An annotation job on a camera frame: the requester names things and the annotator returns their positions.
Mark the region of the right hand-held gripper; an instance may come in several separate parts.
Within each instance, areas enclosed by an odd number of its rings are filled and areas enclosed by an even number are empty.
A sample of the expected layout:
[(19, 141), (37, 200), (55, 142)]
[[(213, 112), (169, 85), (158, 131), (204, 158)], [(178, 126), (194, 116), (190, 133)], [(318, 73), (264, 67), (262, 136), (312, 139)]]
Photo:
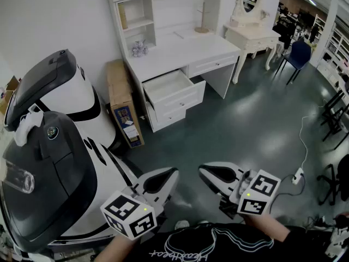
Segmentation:
[[(264, 170), (244, 172), (230, 162), (210, 162), (198, 167), (201, 180), (214, 192), (230, 194), (222, 198), (219, 209), (230, 218), (235, 214), (264, 214), (275, 198), (281, 179)], [(236, 178), (242, 179), (236, 184)]]

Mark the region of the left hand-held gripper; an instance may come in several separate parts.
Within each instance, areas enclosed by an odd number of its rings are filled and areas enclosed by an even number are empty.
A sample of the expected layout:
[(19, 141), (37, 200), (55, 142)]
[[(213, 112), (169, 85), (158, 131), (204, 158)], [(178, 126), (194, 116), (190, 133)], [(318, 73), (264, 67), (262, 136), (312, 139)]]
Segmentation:
[(178, 180), (179, 170), (168, 167), (143, 174), (132, 185), (105, 186), (100, 190), (101, 212), (112, 229), (131, 240), (156, 233), (164, 223), (164, 201)]

